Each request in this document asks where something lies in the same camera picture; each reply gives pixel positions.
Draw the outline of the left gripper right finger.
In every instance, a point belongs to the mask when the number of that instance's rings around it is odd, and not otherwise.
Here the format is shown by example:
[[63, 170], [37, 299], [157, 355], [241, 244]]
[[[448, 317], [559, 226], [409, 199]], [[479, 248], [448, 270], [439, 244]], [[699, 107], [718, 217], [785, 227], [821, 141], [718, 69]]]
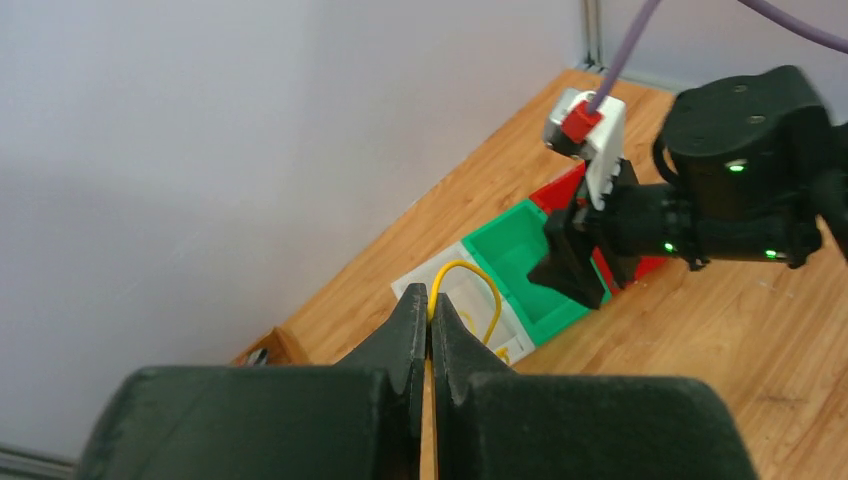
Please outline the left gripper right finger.
[[725, 403], [679, 376], [528, 375], [440, 295], [430, 325], [441, 479], [753, 479]]

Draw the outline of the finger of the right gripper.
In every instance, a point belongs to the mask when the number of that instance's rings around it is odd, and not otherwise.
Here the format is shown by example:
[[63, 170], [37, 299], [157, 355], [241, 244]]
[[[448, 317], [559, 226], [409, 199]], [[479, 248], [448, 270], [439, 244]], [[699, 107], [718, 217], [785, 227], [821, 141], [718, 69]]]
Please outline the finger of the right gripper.
[[592, 208], [568, 208], [551, 213], [542, 227], [547, 252], [531, 268], [527, 279], [598, 310], [607, 287], [593, 262], [597, 242], [586, 226], [591, 212]]

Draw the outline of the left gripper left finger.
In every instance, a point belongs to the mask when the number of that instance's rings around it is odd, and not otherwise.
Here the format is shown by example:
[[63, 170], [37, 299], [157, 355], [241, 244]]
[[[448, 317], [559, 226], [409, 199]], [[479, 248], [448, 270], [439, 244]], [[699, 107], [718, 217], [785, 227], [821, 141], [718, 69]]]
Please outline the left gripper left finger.
[[410, 285], [344, 358], [311, 366], [158, 366], [108, 403], [77, 479], [415, 479], [427, 290]]

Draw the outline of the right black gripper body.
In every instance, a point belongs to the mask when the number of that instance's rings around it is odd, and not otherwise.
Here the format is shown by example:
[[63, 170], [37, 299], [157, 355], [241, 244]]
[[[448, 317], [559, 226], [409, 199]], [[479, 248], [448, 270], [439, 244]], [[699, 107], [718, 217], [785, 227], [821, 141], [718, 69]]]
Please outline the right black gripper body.
[[590, 246], [607, 284], [629, 285], [668, 261], [662, 226], [667, 193], [663, 184], [640, 184], [629, 162], [622, 162], [613, 175], [612, 191], [603, 196], [604, 209], [592, 206], [588, 188], [579, 187], [572, 226]]

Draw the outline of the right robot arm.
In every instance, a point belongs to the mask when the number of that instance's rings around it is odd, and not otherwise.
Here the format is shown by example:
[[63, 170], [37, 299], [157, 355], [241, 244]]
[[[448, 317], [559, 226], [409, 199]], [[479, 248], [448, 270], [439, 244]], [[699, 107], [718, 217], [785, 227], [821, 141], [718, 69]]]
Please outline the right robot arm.
[[646, 258], [803, 266], [829, 231], [847, 246], [847, 128], [802, 72], [784, 65], [679, 93], [650, 149], [660, 181], [641, 183], [623, 155], [625, 104], [567, 90], [546, 146], [584, 173], [546, 220], [547, 250], [528, 280], [600, 306], [603, 262], [618, 287]]

